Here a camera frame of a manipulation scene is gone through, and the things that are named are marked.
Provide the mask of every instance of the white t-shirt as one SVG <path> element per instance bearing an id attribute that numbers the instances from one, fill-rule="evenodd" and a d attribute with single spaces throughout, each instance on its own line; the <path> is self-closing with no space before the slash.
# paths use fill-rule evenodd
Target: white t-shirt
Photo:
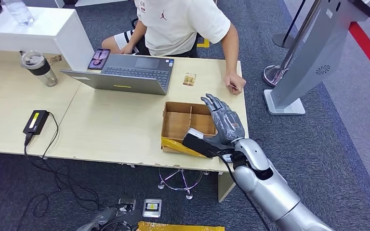
<path id="1" fill-rule="evenodd" d="M 197 33 L 217 43 L 230 28 L 230 20 L 213 0 L 135 0 L 135 6 L 147 27 L 145 46 L 151 55 L 190 51 Z"/>

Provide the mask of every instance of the laptop touchpad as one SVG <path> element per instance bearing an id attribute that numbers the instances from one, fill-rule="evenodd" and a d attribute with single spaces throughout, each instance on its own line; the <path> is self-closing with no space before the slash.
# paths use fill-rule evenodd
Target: laptop touchpad
<path id="1" fill-rule="evenodd" d="M 157 69 L 158 64 L 159 59 L 138 58 L 135 63 L 135 68 Z"/>

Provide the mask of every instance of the man's arm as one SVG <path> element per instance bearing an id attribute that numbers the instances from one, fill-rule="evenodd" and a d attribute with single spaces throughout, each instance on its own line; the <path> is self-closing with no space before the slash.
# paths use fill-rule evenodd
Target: man's arm
<path id="1" fill-rule="evenodd" d="M 225 85 L 233 94 L 240 94 L 246 81 L 236 73 L 239 57 L 239 36 L 235 26 L 231 23 L 229 31 L 221 40 L 226 59 Z"/>
<path id="2" fill-rule="evenodd" d="M 140 41 L 140 39 L 146 33 L 146 26 L 140 20 L 137 21 L 137 25 L 135 26 L 135 30 L 131 35 L 130 41 L 120 50 L 120 54 L 131 54 L 135 45 Z"/>

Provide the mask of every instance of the stanchion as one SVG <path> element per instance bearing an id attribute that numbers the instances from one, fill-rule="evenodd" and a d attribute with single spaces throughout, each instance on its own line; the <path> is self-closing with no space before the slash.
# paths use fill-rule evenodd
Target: stanchion
<path id="1" fill-rule="evenodd" d="M 296 23 L 297 17 L 299 16 L 299 14 L 301 12 L 301 9 L 303 8 L 304 3 L 305 3 L 305 0 L 303 0 L 301 2 L 300 7 L 299 7 L 296 15 L 294 16 L 294 19 L 291 22 L 289 30 L 287 31 L 287 33 L 286 34 L 283 34 L 283 33 L 275 34 L 272 37 L 272 41 L 273 41 L 274 44 L 276 44 L 276 45 L 278 45 L 279 47 L 282 47 L 282 48 L 290 48 L 292 46 L 292 44 L 294 42 L 294 37 L 290 35 L 290 32 L 291 32 L 291 29 L 293 29 L 294 24 Z"/>
<path id="2" fill-rule="evenodd" d="M 321 0 L 314 1 L 313 6 L 311 6 L 310 11 L 308 12 L 299 32 L 297 33 L 296 39 L 293 41 L 293 44 L 291 45 L 289 52 L 284 58 L 283 63 L 281 65 L 270 65 L 264 69 L 263 80 L 268 85 L 275 87 L 277 83 L 281 80 L 281 78 L 284 76 L 284 74 L 287 72 L 288 70 L 287 68 L 293 58 L 294 53 L 296 52 L 297 48 L 300 45 L 300 42 L 303 40 L 308 29 L 310 28 L 311 23 L 317 16 L 317 12 L 319 10 L 318 6 L 320 5 L 320 2 Z"/>

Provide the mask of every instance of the black and white shorts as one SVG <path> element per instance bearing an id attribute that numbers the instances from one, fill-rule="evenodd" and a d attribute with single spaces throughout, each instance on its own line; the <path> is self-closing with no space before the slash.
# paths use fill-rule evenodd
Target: black and white shorts
<path id="1" fill-rule="evenodd" d="M 114 36 L 114 40 L 116 41 L 118 47 L 122 49 L 125 47 L 131 39 L 131 35 L 133 34 L 134 30 L 129 30 L 118 35 Z M 135 45 L 134 49 L 132 50 L 132 54 L 138 55 L 150 55 L 148 48 L 145 46 L 145 37 L 143 36 L 138 43 Z"/>

